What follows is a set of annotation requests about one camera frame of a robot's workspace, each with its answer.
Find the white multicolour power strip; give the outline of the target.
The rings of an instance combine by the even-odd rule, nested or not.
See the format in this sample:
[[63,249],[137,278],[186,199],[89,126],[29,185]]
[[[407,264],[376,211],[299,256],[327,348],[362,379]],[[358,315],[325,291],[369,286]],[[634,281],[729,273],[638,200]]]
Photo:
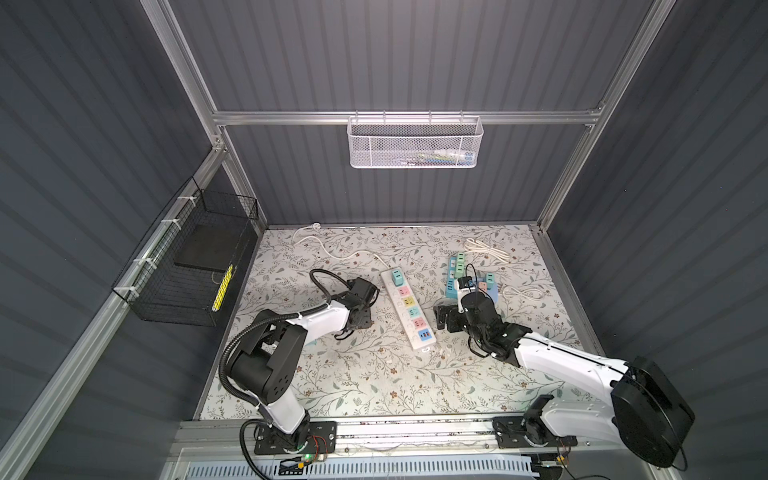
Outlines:
[[[405,283],[397,287],[392,280],[392,271],[399,269]],[[421,308],[405,274],[400,268],[392,268],[381,273],[384,287],[393,303],[395,312],[403,327],[403,331],[414,351],[426,353],[436,345],[433,329],[430,327],[425,311]]]

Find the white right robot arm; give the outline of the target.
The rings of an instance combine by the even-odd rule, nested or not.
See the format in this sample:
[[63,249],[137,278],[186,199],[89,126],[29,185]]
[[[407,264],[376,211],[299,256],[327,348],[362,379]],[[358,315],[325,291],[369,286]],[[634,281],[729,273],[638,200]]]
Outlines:
[[531,328],[507,322],[482,291],[433,308],[439,329],[464,333],[470,351],[517,368],[538,371],[589,394],[589,403],[539,395],[502,433],[533,447],[571,446],[578,438],[624,445],[644,462],[669,468],[686,457],[683,441],[695,414],[653,361],[607,358],[567,347]]

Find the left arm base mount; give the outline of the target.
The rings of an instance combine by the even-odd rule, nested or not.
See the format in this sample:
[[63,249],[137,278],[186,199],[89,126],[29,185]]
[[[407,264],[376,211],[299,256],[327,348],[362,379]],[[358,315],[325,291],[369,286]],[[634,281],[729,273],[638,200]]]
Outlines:
[[292,434],[276,426],[259,426],[255,433],[256,455],[330,454],[336,449],[338,423],[310,421],[301,424]]

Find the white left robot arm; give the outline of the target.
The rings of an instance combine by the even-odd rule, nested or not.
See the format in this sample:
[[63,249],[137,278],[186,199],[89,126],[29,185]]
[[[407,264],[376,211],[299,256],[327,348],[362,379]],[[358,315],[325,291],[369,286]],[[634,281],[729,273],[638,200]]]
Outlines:
[[303,311],[261,311],[228,342],[219,359],[218,377],[226,392],[255,406],[269,426],[285,435],[296,436],[309,423],[307,410],[291,389],[305,345],[372,325],[379,288],[360,277],[332,278],[345,289],[332,294],[321,287],[323,302]]

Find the teal power strip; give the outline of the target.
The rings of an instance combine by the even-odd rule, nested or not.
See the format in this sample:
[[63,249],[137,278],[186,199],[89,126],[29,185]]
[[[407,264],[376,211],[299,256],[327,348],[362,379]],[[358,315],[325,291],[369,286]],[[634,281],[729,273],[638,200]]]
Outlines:
[[449,258],[448,261],[448,273],[445,284],[445,296],[449,299],[456,300],[456,291],[454,289],[454,269],[456,264],[456,255]]

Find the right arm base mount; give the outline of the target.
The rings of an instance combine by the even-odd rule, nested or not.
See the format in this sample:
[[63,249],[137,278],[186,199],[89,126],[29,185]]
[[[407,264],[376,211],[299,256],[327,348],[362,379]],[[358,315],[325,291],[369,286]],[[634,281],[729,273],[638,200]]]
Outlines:
[[499,448],[545,448],[578,445],[575,436],[556,436],[540,419],[527,419],[522,415],[497,416],[491,425]]

